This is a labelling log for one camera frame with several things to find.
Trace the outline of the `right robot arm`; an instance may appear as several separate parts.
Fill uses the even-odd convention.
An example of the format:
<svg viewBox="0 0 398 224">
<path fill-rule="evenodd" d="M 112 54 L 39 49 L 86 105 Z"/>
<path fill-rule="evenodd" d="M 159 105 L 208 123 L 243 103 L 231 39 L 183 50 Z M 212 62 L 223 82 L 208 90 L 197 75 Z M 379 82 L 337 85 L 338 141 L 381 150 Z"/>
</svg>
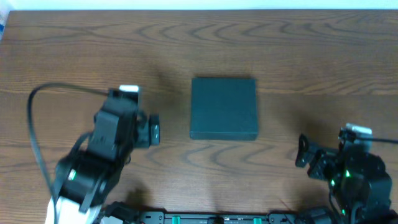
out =
<svg viewBox="0 0 398 224">
<path fill-rule="evenodd" d="M 296 223 L 397 223 L 391 209 L 392 179 L 381 157 L 370 153 L 375 142 L 365 129 L 342 128 L 338 149 L 327 148 L 301 134 L 297 167 L 308 167 L 311 179 L 328 183 L 330 207 L 297 215 Z"/>
</svg>

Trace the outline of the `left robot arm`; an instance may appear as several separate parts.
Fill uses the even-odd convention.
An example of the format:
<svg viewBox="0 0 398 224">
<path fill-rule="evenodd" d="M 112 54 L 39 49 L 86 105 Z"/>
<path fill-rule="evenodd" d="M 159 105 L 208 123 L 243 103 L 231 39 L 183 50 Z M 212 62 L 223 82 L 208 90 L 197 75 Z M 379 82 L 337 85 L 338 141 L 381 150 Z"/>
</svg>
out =
<svg viewBox="0 0 398 224">
<path fill-rule="evenodd" d="M 110 89 L 94 115 L 93 130 L 56 165 L 46 223 L 94 223 L 132 151 L 159 143 L 159 117 L 140 109 L 139 87 Z"/>
</svg>

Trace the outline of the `dark green box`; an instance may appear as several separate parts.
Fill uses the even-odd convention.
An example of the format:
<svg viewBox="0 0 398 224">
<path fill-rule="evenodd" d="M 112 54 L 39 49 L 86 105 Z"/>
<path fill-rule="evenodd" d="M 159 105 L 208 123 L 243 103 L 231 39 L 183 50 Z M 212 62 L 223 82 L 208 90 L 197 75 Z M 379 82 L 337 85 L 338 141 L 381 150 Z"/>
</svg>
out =
<svg viewBox="0 0 398 224">
<path fill-rule="evenodd" d="M 192 140 L 254 141 L 258 134 L 255 79 L 192 80 Z"/>
</svg>

